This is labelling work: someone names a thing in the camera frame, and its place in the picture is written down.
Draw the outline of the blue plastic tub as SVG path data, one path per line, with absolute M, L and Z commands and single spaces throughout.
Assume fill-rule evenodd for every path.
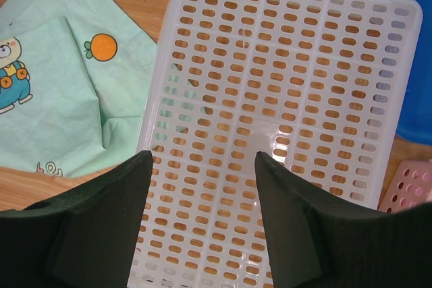
M 423 22 L 397 128 L 401 138 L 431 144 L 431 0 L 416 0 Z

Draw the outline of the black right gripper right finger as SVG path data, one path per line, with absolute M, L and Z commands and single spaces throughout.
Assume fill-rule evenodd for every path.
M 275 287 L 430 287 L 431 205 L 387 214 L 292 173 L 266 152 L 254 170 Z

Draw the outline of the white perforated basket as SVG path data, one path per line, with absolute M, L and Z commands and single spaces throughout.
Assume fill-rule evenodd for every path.
M 274 286 L 260 151 L 376 208 L 422 19 L 415 0 L 170 0 L 129 286 Z

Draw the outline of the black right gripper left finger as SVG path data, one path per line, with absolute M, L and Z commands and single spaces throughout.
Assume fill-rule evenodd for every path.
M 2 287 L 125 287 L 151 182 L 143 150 L 24 210 L 1 213 Z

